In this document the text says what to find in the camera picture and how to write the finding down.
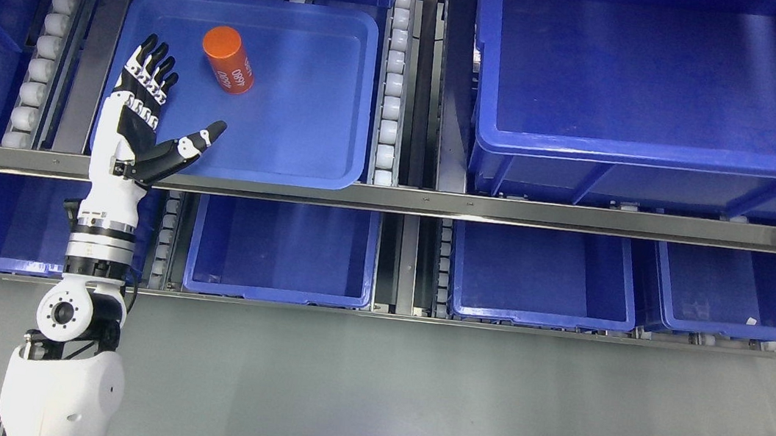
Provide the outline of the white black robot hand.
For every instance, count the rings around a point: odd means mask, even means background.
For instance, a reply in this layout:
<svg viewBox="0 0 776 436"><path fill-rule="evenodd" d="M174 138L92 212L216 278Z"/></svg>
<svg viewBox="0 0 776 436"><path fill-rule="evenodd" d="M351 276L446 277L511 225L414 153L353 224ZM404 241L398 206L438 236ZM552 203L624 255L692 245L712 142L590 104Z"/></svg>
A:
<svg viewBox="0 0 776 436"><path fill-rule="evenodd" d="M179 80L174 63L168 43L150 34L120 67L96 121L89 194L69 215L74 232L134 234L139 203L151 187L190 167L226 131L227 124L218 120L195 133L158 140L162 110Z"/></svg>

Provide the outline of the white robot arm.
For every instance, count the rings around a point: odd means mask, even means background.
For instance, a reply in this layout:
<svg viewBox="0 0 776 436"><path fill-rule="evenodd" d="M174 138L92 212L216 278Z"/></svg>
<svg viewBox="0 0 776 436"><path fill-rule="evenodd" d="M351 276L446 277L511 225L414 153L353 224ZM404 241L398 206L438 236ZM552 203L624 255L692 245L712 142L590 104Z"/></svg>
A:
<svg viewBox="0 0 776 436"><path fill-rule="evenodd" d="M126 380L118 347L134 236L115 221L72 221L60 280L8 360L0 436L107 436Z"/></svg>

